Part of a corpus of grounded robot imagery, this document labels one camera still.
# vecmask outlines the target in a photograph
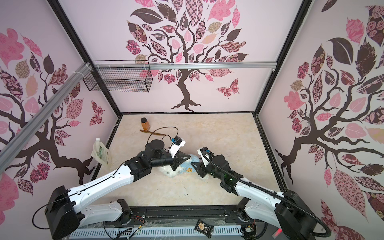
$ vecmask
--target robotic arm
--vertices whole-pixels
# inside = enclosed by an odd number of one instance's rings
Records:
[[[91,223],[119,221],[121,225],[127,224],[132,211],[125,200],[101,205],[90,204],[109,192],[150,174],[152,167],[170,165],[176,170],[191,158],[191,155],[179,151],[184,144],[185,141],[176,136],[172,139],[169,151],[166,151],[161,140],[152,140],[146,144],[144,151],[122,163],[116,170],[78,187],[65,189],[61,186],[55,189],[45,205],[52,239],[63,238],[78,227]],[[273,192],[251,183],[233,171],[223,155],[214,156],[206,147],[199,149],[198,153],[202,162],[191,164],[201,177],[210,174],[219,178],[222,188],[244,197],[237,205],[240,220],[246,222],[251,218],[260,219],[281,228],[291,239],[314,240],[314,236],[330,235],[328,227],[310,211],[296,193]],[[313,233],[316,222],[320,223],[327,233]]]

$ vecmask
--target marble floor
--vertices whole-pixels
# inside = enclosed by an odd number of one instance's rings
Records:
[[[232,170],[256,184],[279,191],[251,113],[124,115],[109,148],[113,156],[111,169],[144,150],[149,134],[139,131],[143,117],[148,119],[151,131],[177,127],[179,136],[186,141],[180,151],[197,155],[198,148],[207,146],[215,155],[223,154]],[[160,129],[159,133],[174,137],[176,129]],[[152,135],[151,139],[161,137]],[[166,148],[170,146],[168,137],[164,142]],[[108,172],[102,167],[98,177]],[[219,179],[211,176],[202,179],[195,172],[169,178],[153,168],[151,174],[116,189],[94,204],[116,199],[125,199],[130,206],[238,204],[242,197],[226,192],[219,183]]]

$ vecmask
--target butterfly decal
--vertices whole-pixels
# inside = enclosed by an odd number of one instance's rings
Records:
[[[232,93],[239,93],[238,88],[238,78],[236,78],[229,88],[218,88],[217,90],[221,93],[224,93],[224,96],[226,96],[229,99],[229,96],[232,95]]]
[[[92,108],[93,108],[93,111],[95,112],[95,114],[91,118],[89,125],[92,126],[92,125],[95,125],[96,123],[97,124],[103,123],[103,118],[100,115],[102,115],[103,111],[105,111],[105,110],[103,110],[101,107],[98,107],[97,104],[93,100],[92,100]]]

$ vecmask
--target wire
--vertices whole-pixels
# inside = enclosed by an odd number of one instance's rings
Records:
[[[305,215],[307,215],[307,216],[311,217],[313,220],[315,220],[318,224],[320,224],[320,225],[325,229],[326,232],[325,232],[325,233],[312,232],[312,235],[313,235],[314,237],[329,237],[329,236],[331,236],[331,230],[329,229],[329,227],[328,227],[328,226],[327,226],[321,219],[319,219],[316,215],[314,215],[313,213],[307,211],[306,209],[303,209],[302,207],[300,207],[299,205],[297,205],[297,204],[295,204],[295,203],[289,201],[288,199],[283,198],[283,197],[277,195],[276,192],[270,192],[269,190],[267,190],[267,189],[265,189],[265,188],[263,188],[263,187],[260,187],[260,186],[257,186],[257,185],[255,185],[255,184],[252,184],[252,183],[250,183],[250,182],[246,182],[246,181],[243,181],[243,180],[241,180],[241,179],[238,179],[236,176],[234,176],[234,175],[231,174],[230,172],[228,172],[228,171],[222,169],[221,167],[219,167],[218,165],[216,165],[215,163],[213,163],[209,158],[207,158],[206,154],[207,154],[208,156],[210,156],[210,158],[212,158],[212,155],[211,155],[209,152],[207,152],[207,151],[203,151],[203,154],[202,154],[202,155],[203,155],[203,157],[204,157],[209,163],[211,163],[214,167],[220,169],[220,170],[223,171],[224,173],[228,174],[228,175],[229,175],[230,177],[232,177],[233,179],[236,179],[236,180],[238,180],[239,182],[241,182],[241,183],[243,183],[243,184],[245,184],[245,185],[248,185],[248,186],[250,186],[250,187],[254,187],[254,188],[256,188],[256,189],[258,189],[258,190],[260,190],[260,191],[262,191],[262,192],[265,192],[266,194],[269,194],[269,195],[271,195],[272,197],[279,199],[280,201],[286,203],[287,205],[290,205],[291,207],[296,208],[296,209],[302,211]]]
[[[149,142],[149,138],[152,136],[152,134],[154,134],[157,130],[160,130],[160,129],[163,129],[163,128],[176,128],[177,129],[176,137],[179,134],[179,129],[177,127],[161,127],[161,128],[156,129],[155,131],[151,132],[151,134],[148,137],[147,143]]]

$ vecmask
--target wire basket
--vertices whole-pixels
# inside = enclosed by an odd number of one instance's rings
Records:
[[[149,92],[152,85],[152,74],[148,66],[123,68],[96,68],[101,78],[89,72],[83,78],[90,91],[130,91]]]

